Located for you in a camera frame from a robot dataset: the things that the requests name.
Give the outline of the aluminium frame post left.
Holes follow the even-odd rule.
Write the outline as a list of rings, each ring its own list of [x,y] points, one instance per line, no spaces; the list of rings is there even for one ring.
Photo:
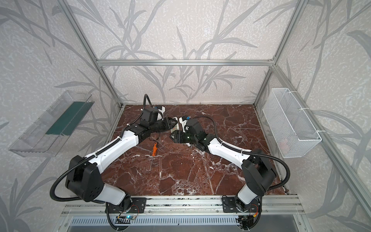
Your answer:
[[[78,40],[80,41],[82,47],[84,48],[85,52],[87,53],[90,61],[92,62],[95,70],[98,72],[101,80],[103,81],[103,83],[106,85],[106,87],[108,88],[109,92],[111,93],[111,95],[113,96],[114,100],[116,101],[117,105],[119,107],[122,107],[123,106],[123,103],[120,99],[120,97],[118,96],[117,92],[114,90],[113,88],[113,85],[111,84],[111,82],[109,81],[108,77],[106,76],[105,72],[103,71],[103,69],[98,65],[98,60],[85,36],[85,34],[83,33],[76,17],[74,16],[73,12],[72,12],[72,9],[70,8],[70,6],[68,5],[68,2],[67,1],[60,1],[58,0],[57,1],[58,3],[58,6],[62,12],[62,14],[66,17],[67,21],[69,22],[72,30],[74,31],[75,35],[77,36]]]

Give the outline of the aluminium horizontal frame bar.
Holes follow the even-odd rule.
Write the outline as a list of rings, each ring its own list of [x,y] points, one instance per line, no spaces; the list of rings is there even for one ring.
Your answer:
[[[97,60],[100,66],[271,66],[272,60]]]

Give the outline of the clear plastic wall tray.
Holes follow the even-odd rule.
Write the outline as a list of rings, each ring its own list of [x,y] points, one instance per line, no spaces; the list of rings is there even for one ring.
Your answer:
[[[92,94],[65,91],[9,150],[21,157],[55,157],[94,103]]]

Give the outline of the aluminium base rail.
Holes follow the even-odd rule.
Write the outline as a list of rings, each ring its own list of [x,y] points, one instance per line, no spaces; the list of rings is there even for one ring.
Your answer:
[[[223,215],[222,197],[206,196],[147,196],[142,216]],[[266,195],[259,207],[266,215],[296,215],[305,211],[297,195]],[[105,205],[77,201],[66,204],[62,216],[104,216]]]

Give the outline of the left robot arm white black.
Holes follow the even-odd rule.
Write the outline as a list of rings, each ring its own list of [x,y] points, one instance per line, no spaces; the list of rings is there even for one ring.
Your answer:
[[[132,205],[130,194],[124,190],[104,183],[101,174],[105,169],[123,155],[126,151],[136,147],[153,133],[162,133],[176,127],[176,118],[166,117],[148,127],[140,124],[128,126],[123,134],[98,151],[85,157],[76,156],[70,161],[70,168],[83,160],[92,157],[85,164],[67,174],[65,186],[78,199],[85,202],[107,202],[126,210]]]

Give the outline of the aluminium frame post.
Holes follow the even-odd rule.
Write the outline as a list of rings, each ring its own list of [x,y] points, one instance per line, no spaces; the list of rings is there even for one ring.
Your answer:
[[[57,1],[58,3],[58,6],[62,12],[62,14],[66,17],[67,21],[69,22],[72,30],[74,31],[75,35],[77,36],[78,40],[80,41],[82,47],[84,48],[85,52],[87,53],[90,61],[92,62],[95,70],[98,72],[101,80],[103,81],[103,83],[106,85],[106,87],[108,88],[109,92],[111,93],[111,95],[113,96],[114,100],[116,101],[117,105],[119,107],[122,107],[123,106],[123,103],[120,99],[120,97],[118,96],[117,92],[114,90],[113,88],[113,85],[111,84],[111,82],[109,81],[108,77],[106,76],[105,72],[103,71],[103,69],[98,65],[98,60],[85,36],[85,34],[83,33],[76,17],[74,16],[73,12],[72,12],[72,9],[70,8],[70,6],[68,5],[68,2],[67,1],[60,1],[58,0]]]
[[[293,15],[289,21],[289,24],[285,30],[285,33],[280,41],[280,44],[277,48],[277,51],[276,53],[274,54],[273,58],[272,58],[272,64],[269,66],[269,69],[268,69],[268,72],[266,73],[266,76],[264,78],[264,81],[260,87],[260,90],[256,96],[256,99],[253,103],[253,106],[256,108],[258,103],[259,103],[259,100],[264,92],[264,89],[266,88],[266,86],[268,85],[269,83],[269,80],[270,80],[270,77],[273,73],[273,68],[278,64],[279,60],[280,60],[280,57],[281,55],[283,54],[283,51],[287,45],[287,43],[289,42],[289,39],[297,25],[297,23],[299,22],[300,18],[301,18],[301,15],[305,9],[305,7],[307,6],[308,4],[308,0],[299,0],[297,1],[297,4],[295,6],[295,9],[294,9],[294,12],[293,12]]]

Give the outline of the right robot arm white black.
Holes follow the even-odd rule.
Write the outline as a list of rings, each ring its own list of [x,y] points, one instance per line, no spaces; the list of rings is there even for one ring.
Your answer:
[[[171,133],[171,139],[175,143],[190,144],[201,151],[222,157],[240,168],[245,185],[235,199],[243,205],[250,204],[256,197],[264,196],[276,179],[277,173],[267,157],[259,153],[254,154],[250,150],[240,151],[236,146],[219,142],[213,134],[206,134],[204,131],[193,134],[176,130]]]

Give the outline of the orange handled screwdriver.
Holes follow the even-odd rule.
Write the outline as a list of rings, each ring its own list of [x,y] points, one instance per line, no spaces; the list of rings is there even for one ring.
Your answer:
[[[158,150],[158,142],[156,141],[156,142],[154,143],[154,146],[153,146],[152,158],[151,158],[151,164],[150,164],[150,168],[149,168],[150,171],[151,171],[151,169],[152,169],[153,160],[154,160],[154,158],[155,158],[156,155],[157,155],[157,150]]]

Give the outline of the aluminium frame post right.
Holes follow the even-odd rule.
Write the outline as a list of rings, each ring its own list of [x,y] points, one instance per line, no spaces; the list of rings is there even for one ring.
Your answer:
[[[293,15],[289,21],[289,24],[285,30],[285,33],[280,41],[280,44],[277,48],[277,51],[276,53],[274,54],[273,58],[272,58],[272,64],[269,66],[269,69],[268,69],[268,72],[266,73],[266,76],[264,78],[264,81],[260,87],[260,90],[256,96],[256,99],[253,103],[253,106],[256,108],[258,103],[259,103],[259,100],[264,92],[264,89],[266,88],[266,86],[268,85],[269,83],[269,80],[270,80],[270,77],[273,73],[273,68],[278,64],[279,60],[280,60],[280,57],[281,55],[283,54],[283,51],[287,45],[287,43],[289,42],[289,39],[297,25],[297,23],[299,22],[300,18],[301,18],[301,15],[305,9],[305,7],[307,6],[308,4],[308,0],[299,0],[297,1],[297,4],[295,6],[295,9],[294,9],[294,12],[293,12]]]

